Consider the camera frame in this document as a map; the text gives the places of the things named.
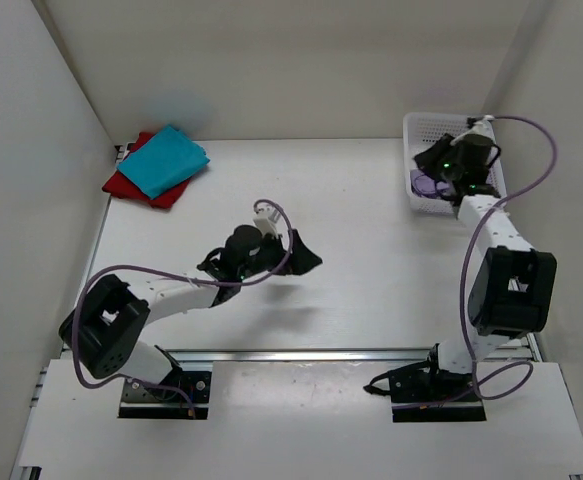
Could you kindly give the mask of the purple t shirt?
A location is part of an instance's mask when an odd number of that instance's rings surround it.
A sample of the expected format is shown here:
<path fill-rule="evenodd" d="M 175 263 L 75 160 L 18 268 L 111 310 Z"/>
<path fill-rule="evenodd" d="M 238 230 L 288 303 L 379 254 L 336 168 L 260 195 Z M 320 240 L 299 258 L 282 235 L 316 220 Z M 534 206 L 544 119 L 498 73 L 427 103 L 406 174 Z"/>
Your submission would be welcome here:
<path fill-rule="evenodd" d="M 409 171 L 406 191 L 417 199 L 450 201 L 456 197 L 450 184 L 436 181 L 418 169 Z"/>

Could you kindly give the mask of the teal t shirt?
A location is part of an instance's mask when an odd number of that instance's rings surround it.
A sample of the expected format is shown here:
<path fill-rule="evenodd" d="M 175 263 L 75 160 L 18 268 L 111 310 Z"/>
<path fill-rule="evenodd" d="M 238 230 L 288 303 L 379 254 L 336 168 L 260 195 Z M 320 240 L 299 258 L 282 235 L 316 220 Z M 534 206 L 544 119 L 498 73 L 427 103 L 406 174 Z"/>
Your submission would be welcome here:
<path fill-rule="evenodd" d="M 137 151 L 130 153 L 117 171 L 149 197 L 196 175 L 210 162 L 206 151 L 180 130 L 167 125 Z"/>

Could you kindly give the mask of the red t shirt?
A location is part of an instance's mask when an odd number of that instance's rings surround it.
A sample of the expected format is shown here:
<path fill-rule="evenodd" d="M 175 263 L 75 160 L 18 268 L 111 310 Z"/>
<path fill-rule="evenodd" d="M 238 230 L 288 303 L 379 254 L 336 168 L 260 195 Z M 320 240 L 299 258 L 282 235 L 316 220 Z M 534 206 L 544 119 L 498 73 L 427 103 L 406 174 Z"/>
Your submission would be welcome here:
<path fill-rule="evenodd" d="M 137 140 L 131 147 L 128 148 L 128 155 L 123 160 L 125 160 L 130 153 L 137 151 L 140 147 L 147 143 L 155 134 L 156 133 L 152 132 L 140 132 Z M 135 200 L 147 204 L 152 208 L 169 210 L 173 204 L 182 196 L 191 178 L 167 190 L 159 197 L 150 199 L 144 195 L 138 187 L 136 187 L 120 172 L 118 172 L 116 167 L 115 173 L 105 182 L 102 190 L 116 198 Z"/>

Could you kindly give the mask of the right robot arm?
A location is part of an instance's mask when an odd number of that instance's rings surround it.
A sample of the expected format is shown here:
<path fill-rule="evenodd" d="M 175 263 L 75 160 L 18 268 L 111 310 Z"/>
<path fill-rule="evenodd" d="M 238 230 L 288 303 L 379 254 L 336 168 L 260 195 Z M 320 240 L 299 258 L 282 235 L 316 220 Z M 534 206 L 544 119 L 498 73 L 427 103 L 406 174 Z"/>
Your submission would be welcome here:
<path fill-rule="evenodd" d="M 466 257 L 480 252 L 473 280 L 461 268 L 459 337 L 436 344 L 428 357 L 374 377 L 365 392 L 388 396 L 401 409 L 426 409 L 476 396 L 478 365 L 511 340 L 541 331 L 547 322 L 557 260 L 533 247 L 504 210 L 507 201 L 488 183 L 500 147 L 488 136 L 444 134 L 417 154 L 418 168 L 448 191 L 442 199 L 471 231 Z"/>

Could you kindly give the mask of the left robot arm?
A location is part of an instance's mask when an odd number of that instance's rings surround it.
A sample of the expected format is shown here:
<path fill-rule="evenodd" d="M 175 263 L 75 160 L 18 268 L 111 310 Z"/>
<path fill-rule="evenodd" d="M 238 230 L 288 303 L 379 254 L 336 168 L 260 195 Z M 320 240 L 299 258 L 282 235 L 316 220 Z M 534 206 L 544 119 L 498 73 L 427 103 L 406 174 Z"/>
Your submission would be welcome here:
<path fill-rule="evenodd" d="M 133 285 L 109 273 L 83 301 L 78 359 L 95 379 L 123 375 L 157 399 L 169 400 L 184 389 L 184 372 L 166 351 L 139 340 L 144 327 L 174 314 L 222 305 L 255 275 L 301 276 L 321 264 L 295 229 L 291 248 L 285 249 L 279 234 L 240 225 L 197 266 L 204 285 L 169 278 Z"/>

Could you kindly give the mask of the white plastic basket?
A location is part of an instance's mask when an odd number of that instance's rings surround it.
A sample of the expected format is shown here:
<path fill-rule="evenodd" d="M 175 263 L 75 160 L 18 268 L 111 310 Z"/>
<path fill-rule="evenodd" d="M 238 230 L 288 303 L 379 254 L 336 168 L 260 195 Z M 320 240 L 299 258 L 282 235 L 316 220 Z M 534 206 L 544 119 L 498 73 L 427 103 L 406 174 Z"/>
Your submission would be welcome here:
<path fill-rule="evenodd" d="M 412 210 L 452 215 L 467 195 L 506 195 L 494 120 L 428 112 L 404 116 L 405 189 Z"/>

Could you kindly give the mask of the aluminium table edge rail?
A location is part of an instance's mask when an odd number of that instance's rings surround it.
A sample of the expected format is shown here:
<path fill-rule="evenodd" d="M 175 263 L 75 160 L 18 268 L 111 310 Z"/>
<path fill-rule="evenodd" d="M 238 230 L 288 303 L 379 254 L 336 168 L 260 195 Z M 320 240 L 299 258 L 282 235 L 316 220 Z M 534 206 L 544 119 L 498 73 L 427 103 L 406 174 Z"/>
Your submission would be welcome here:
<path fill-rule="evenodd" d="M 192 362 L 417 362 L 424 349 L 291 349 L 291 350 L 169 350 L 181 363 Z"/>

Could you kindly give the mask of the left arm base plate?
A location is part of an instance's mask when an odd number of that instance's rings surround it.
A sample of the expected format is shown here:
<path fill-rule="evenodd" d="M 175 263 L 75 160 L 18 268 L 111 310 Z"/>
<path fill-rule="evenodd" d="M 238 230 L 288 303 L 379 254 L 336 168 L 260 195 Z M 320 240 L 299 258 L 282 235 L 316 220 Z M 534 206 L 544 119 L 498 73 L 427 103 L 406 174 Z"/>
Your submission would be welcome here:
<path fill-rule="evenodd" d="M 212 371 L 184 371 L 176 387 L 187 394 L 190 402 L 177 392 L 146 389 L 137 382 L 125 384 L 118 408 L 121 419 L 206 420 L 209 415 Z"/>

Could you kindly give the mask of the left side aluminium rail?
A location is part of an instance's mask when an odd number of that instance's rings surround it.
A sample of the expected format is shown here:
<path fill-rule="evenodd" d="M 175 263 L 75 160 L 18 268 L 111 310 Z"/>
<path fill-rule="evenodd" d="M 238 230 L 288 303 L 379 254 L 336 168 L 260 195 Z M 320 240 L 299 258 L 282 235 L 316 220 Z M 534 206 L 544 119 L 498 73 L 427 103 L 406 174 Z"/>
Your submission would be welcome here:
<path fill-rule="evenodd" d="M 30 433 L 35 408 L 37 407 L 37 403 L 44 387 L 48 367 L 52 360 L 59 359 L 63 353 L 64 344 L 59 339 L 58 327 L 69 311 L 75 306 L 78 296 L 90 276 L 94 264 L 95 254 L 98 249 L 103 225 L 106 222 L 110 205 L 110 199 L 106 194 L 100 193 L 100 196 L 103 197 L 103 200 L 99 200 L 97 205 L 92 208 L 92 219 L 87 226 L 79 232 L 79 242 L 74 249 L 74 251 L 78 253 L 77 263 L 74 266 L 71 266 L 68 270 L 69 280 L 71 281 L 70 289 L 68 290 L 68 299 L 64 300 L 59 310 L 59 314 L 55 318 L 55 323 L 51 330 L 51 349 L 43 359 L 32 386 L 33 390 L 29 396 L 26 410 L 26 423 L 9 474 L 9 479 L 38 479 L 40 476 L 40 466 L 22 464 L 23 450 Z"/>

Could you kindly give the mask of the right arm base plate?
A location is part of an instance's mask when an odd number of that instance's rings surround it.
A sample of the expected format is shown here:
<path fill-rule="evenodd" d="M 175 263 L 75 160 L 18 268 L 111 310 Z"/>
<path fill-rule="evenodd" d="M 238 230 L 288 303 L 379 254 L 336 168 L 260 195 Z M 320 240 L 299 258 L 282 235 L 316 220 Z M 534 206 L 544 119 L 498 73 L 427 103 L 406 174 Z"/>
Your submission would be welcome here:
<path fill-rule="evenodd" d="M 393 423 L 466 423 L 487 420 L 469 374 L 440 370 L 431 360 L 372 378 L 363 390 L 389 397 Z"/>

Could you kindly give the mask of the right side aluminium rail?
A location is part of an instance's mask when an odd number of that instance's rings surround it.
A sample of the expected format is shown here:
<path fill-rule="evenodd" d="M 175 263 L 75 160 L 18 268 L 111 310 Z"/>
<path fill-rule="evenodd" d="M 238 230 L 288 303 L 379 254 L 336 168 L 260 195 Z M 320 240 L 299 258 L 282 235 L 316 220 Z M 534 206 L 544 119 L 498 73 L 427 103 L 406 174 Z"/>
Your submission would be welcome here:
<path fill-rule="evenodd" d="M 486 259 L 488 250 L 505 247 L 512 252 L 529 253 L 534 246 L 527 241 L 512 223 L 509 214 L 500 208 L 490 209 L 490 216 L 480 229 L 477 248 L 483 259 Z M 480 359 L 493 356 L 493 351 L 520 350 L 526 346 L 525 340 L 520 340 L 518 334 L 510 338 L 509 334 L 480 335 L 479 357 Z"/>

